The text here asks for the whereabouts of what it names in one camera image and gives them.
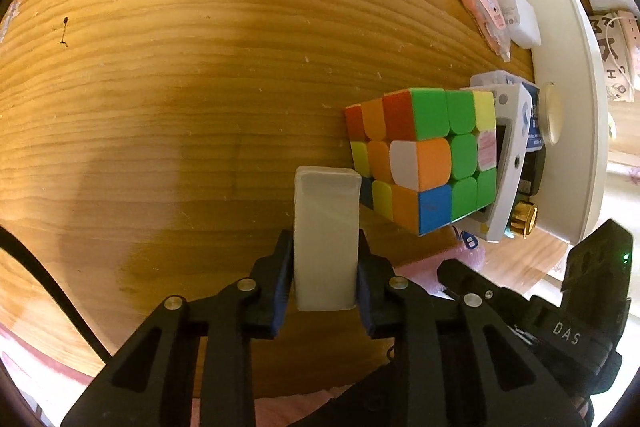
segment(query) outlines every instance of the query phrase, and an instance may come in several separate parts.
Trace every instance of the black cable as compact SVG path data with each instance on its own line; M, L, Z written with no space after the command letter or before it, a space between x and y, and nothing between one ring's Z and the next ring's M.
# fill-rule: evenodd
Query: black cable
M13 257L22 267L27 270L36 281L38 281L45 291L51 296L66 317L71 321L82 338L96 352L104 363L111 360L111 353L101 343L95 333L86 323L84 318L63 289L56 282L45 267L36 259L31 251L23 245L14 234L0 227L0 248Z

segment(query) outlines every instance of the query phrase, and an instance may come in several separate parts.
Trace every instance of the wood grain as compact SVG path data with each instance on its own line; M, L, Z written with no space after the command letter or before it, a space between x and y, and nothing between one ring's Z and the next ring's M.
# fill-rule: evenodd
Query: wood grain
M503 239L500 243L484 243L484 247L482 274L500 286L524 293L549 273L569 245L536 229L526 239Z
M617 133L609 140L609 160L640 167L640 100L609 103L609 112Z
M114 351L164 296L212 295L270 253L295 169L350 165L341 108L497 68L532 78L529 52L503 64L459 0L21 0L0 44L0 222ZM453 241L362 225L395 264ZM99 370L19 266L0 278L0 321ZM292 310L254 346L256 394L352 382L385 350L354 312Z

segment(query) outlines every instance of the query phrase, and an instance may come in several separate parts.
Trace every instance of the white box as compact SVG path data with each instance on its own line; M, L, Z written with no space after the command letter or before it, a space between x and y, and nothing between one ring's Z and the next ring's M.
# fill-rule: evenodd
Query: white box
M530 50L542 44L533 6L527 0L498 0L511 40Z

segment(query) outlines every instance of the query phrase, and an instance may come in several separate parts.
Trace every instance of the translucent white block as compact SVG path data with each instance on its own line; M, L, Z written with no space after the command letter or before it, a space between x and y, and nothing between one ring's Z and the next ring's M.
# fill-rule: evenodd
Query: translucent white block
M300 311L356 305L361 183L352 169L296 171L294 283Z

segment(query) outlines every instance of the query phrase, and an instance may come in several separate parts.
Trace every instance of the correction tape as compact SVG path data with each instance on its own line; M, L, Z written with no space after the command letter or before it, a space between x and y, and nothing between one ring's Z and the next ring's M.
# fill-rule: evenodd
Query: correction tape
M462 0L466 10L476 20L489 47L500 55L502 60L511 60L511 37L498 0Z

